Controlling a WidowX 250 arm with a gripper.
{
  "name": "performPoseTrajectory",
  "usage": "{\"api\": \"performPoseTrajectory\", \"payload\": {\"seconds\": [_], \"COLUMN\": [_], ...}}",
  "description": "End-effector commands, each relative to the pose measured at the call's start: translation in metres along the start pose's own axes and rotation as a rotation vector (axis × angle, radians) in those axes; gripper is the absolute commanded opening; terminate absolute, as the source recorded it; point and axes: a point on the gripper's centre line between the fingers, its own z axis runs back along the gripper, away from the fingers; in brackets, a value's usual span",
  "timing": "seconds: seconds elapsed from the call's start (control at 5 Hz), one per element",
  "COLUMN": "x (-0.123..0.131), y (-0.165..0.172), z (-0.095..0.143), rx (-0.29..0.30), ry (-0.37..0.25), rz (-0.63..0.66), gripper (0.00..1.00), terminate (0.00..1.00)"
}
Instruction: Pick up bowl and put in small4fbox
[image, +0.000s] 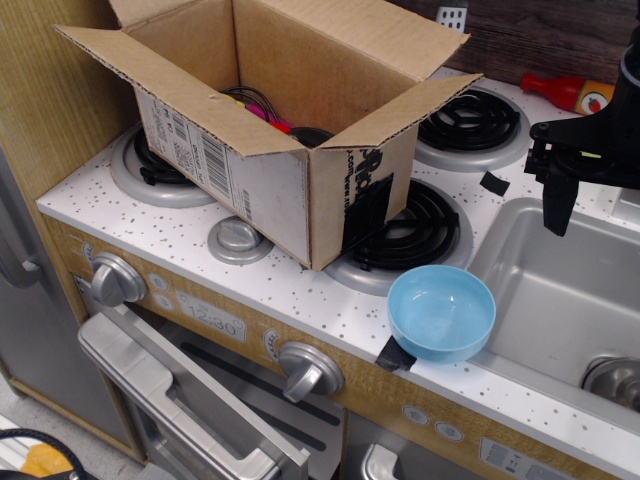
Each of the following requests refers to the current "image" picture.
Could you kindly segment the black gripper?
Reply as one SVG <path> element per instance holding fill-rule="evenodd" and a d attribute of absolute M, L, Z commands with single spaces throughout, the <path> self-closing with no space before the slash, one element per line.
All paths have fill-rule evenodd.
<path fill-rule="evenodd" d="M 544 227 L 559 237 L 567 232 L 579 181 L 639 188 L 637 110 L 536 123 L 530 137 L 524 171 L 544 182 Z"/>

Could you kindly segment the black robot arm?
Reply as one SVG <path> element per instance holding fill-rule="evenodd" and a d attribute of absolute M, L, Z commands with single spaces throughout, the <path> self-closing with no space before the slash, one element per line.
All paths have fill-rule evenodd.
<path fill-rule="evenodd" d="M 613 98 L 598 113 L 541 122 L 524 171 L 543 185 L 544 226 L 566 233 L 580 182 L 639 188 L 639 30 L 620 61 Z"/>

